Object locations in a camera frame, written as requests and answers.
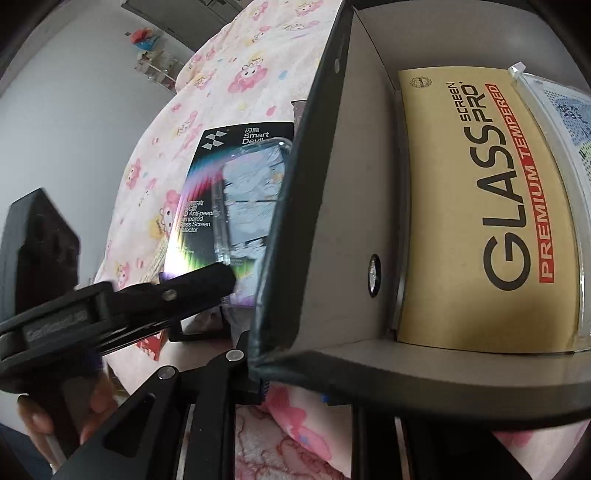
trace metal bolt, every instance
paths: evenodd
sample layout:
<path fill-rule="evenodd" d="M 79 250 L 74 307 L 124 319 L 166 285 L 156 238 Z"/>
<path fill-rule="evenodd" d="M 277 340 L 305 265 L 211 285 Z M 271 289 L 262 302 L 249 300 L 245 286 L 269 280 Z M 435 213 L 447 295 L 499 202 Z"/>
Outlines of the metal bolt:
<path fill-rule="evenodd" d="M 164 301 L 171 301 L 171 300 L 174 300 L 176 297 L 177 297 L 176 290 L 166 290 L 162 294 L 162 298 L 164 299 Z"/>
<path fill-rule="evenodd" d="M 244 358 L 244 352 L 237 349 L 230 350 L 228 353 L 226 353 L 226 358 L 231 362 L 238 362 Z"/>
<path fill-rule="evenodd" d="M 174 377 L 177 374 L 177 369 L 167 365 L 166 367 L 162 367 L 158 370 L 158 378 L 160 380 L 168 380 L 169 378 Z"/>

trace black rubber edge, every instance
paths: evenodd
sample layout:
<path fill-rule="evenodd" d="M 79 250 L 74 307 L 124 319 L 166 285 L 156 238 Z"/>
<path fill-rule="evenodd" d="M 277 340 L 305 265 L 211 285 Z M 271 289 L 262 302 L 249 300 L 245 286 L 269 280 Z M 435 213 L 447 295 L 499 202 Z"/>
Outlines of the black rubber edge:
<path fill-rule="evenodd" d="M 289 348 L 297 336 L 339 114 L 352 21 L 353 8 L 345 0 L 330 32 L 286 165 L 251 326 L 250 359 Z"/>
<path fill-rule="evenodd" d="M 378 7 L 379 5 L 394 4 L 397 2 L 405 2 L 409 0 L 353 0 L 353 6 L 357 10 L 364 10 L 365 8 Z M 527 0 L 483 0 L 493 4 L 507 5 L 509 7 L 519 8 L 528 12 L 534 12 Z"/>

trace black metal bracket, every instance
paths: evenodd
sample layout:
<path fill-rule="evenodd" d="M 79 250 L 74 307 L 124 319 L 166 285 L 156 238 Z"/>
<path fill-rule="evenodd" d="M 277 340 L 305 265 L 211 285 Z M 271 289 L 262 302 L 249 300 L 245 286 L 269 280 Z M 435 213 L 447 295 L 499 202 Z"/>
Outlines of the black metal bracket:
<path fill-rule="evenodd" d="M 96 358 L 220 305 L 236 278 L 227 265 L 213 264 L 159 285 L 114 292 L 102 282 L 74 290 L 79 240 L 45 192 L 17 200 L 7 220 L 0 249 L 0 390 L 29 393 L 47 410 L 61 461 L 79 446 Z M 86 395 L 80 385 L 87 385 Z"/>
<path fill-rule="evenodd" d="M 174 367 L 158 369 L 54 478 L 164 479 L 175 478 L 180 468 L 185 480 L 233 479 L 235 406 L 260 404 L 264 395 L 262 383 L 248 377 L 247 343 L 245 332 L 237 349 L 205 367 L 182 373 Z"/>

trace finger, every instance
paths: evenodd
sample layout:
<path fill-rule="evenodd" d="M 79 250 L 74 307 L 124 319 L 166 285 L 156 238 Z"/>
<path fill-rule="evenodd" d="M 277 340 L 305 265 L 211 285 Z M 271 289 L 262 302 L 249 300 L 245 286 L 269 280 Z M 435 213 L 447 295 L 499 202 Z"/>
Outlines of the finger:
<path fill-rule="evenodd" d="M 98 382 L 95 389 L 90 396 L 90 409 L 95 413 L 103 413 L 109 409 L 116 407 L 116 402 L 113 399 L 115 387 L 107 378 L 104 372 L 99 374 Z"/>
<path fill-rule="evenodd" d="M 82 431 L 80 432 L 80 444 L 82 445 L 85 441 L 92 437 L 94 432 L 97 431 L 97 429 L 106 419 L 113 415 L 117 408 L 117 402 L 113 401 L 113 404 L 105 411 L 100 413 L 91 413 L 84 427 L 82 428 Z"/>
<path fill-rule="evenodd" d="M 18 397 L 17 406 L 18 414 L 27 428 L 33 445 L 51 465 L 56 465 L 56 459 L 46 439 L 46 435 L 53 433 L 51 417 L 26 395 Z"/>
<path fill-rule="evenodd" d="M 53 433 L 51 417 L 29 396 L 19 396 L 17 405 L 18 414 L 29 430 L 36 433 Z"/>

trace black plastic part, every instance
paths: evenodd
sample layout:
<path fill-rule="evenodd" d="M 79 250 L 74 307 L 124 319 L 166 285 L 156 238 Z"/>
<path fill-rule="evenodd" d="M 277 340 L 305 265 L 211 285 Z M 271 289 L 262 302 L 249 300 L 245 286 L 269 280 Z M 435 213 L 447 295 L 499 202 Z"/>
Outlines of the black plastic part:
<path fill-rule="evenodd" d="M 531 480 L 489 430 L 416 418 L 402 423 L 414 480 Z"/>
<path fill-rule="evenodd" d="M 222 319 L 222 328 L 219 330 L 205 330 L 203 332 L 186 333 L 180 322 L 171 325 L 168 328 L 169 342 L 196 342 L 198 340 L 217 340 L 222 338 L 232 338 L 230 324 L 226 321 L 222 309 L 219 309 Z"/>
<path fill-rule="evenodd" d="M 352 406 L 352 421 L 351 477 L 355 480 L 374 480 L 383 478 L 388 472 L 390 480 L 402 480 L 395 417 Z"/>
<path fill-rule="evenodd" d="M 296 339 L 316 221 L 335 137 L 353 7 L 342 2 L 294 139 L 269 237 L 257 294 L 251 358 L 287 349 Z M 339 61 L 338 72 L 335 60 Z M 274 288 L 289 279 L 289 288 Z"/>
<path fill-rule="evenodd" d="M 77 352 L 95 349 L 104 355 L 219 305 L 235 281 L 230 267 L 213 264 L 160 285 L 141 284 L 117 293 L 102 282 L 5 320 L 0 323 L 0 389 L 24 393 L 29 378 L 50 375 L 57 369 L 55 362 Z M 176 292 L 174 300 L 164 299 L 168 290 Z M 85 318 L 75 316 L 82 313 Z M 30 339 L 44 335 L 43 341 L 27 342 L 22 350 L 23 332 Z M 70 364 L 61 369 L 69 371 Z"/>
<path fill-rule="evenodd" d="M 239 344 L 244 345 L 248 333 Z M 235 405 L 260 404 L 261 382 L 248 378 L 246 357 L 223 353 L 205 367 L 162 380 L 154 373 L 57 471 L 56 480 L 172 479 L 189 407 L 194 404 L 184 480 L 230 480 Z"/>
<path fill-rule="evenodd" d="M 74 289 L 79 253 L 78 237 L 43 189 L 14 202 L 0 248 L 0 321 Z"/>

